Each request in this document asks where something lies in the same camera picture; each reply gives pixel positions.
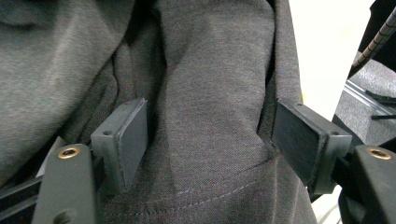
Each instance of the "stitching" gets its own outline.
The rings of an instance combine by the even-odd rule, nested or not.
[[[176,211],[183,210],[183,209],[186,209],[186,208],[194,207],[195,205],[201,205],[201,204],[204,204],[204,203],[210,203],[210,202],[213,202],[215,200],[222,199],[222,198],[230,196],[230,195],[232,195],[232,194],[234,194],[234,193],[236,193],[236,192],[238,192],[238,191],[240,191],[242,189],[250,187],[251,185],[257,184],[258,182],[259,181],[256,180],[256,181],[250,182],[249,184],[246,184],[245,186],[242,186],[242,187],[240,187],[238,189],[235,189],[235,190],[230,191],[228,193],[222,194],[222,195],[220,195],[218,197],[214,197],[214,198],[208,199],[206,201],[201,201],[201,202],[198,202],[198,203],[191,203],[191,204],[188,204],[188,205],[185,205],[185,206],[182,206],[182,207],[174,207],[174,208],[167,209],[167,210],[159,210],[157,212],[148,212],[148,213],[129,213],[129,214],[118,213],[118,216],[119,217],[126,217],[126,216],[133,216],[133,217],[158,216],[160,214],[166,214],[166,213],[169,213],[169,212],[176,212]]]

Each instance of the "gray floor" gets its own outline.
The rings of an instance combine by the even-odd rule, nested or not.
[[[396,97],[396,73],[373,60],[350,80],[365,90]],[[396,136],[396,119],[371,120],[378,111],[345,91],[335,114],[366,145],[378,146]]]

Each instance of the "black cable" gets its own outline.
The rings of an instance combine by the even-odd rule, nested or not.
[[[382,25],[379,32],[375,35],[372,42],[369,46],[364,50],[363,54],[359,57],[359,59],[352,64],[352,67],[349,71],[348,78],[353,77],[359,70],[366,65],[370,59],[372,59],[379,50],[384,46],[385,43],[389,40],[389,38],[396,31],[396,8],[393,9],[390,16],[385,21],[384,25]]]

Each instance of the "gold bolt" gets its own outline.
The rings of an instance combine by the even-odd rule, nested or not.
[[[381,149],[369,149],[368,150],[370,155],[379,158],[381,160],[390,160],[390,158],[392,158],[388,152],[381,150]]]
[[[78,155],[81,150],[78,147],[68,147],[59,152],[58,157],[65,160],[70,159]]]

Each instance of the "brass screw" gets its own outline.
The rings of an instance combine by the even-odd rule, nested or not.
[[[369,149],[368,150],[370,155],[379,158],[381,160],[390,160],[390,158],[392,158],[388,152],[381,150],[381,149]]]
[[[78,147],[68,147],[61,152],[59,152],[58,157],[65,160],[65,159],[70,159],[75,156],[80,152],[81,150]]]

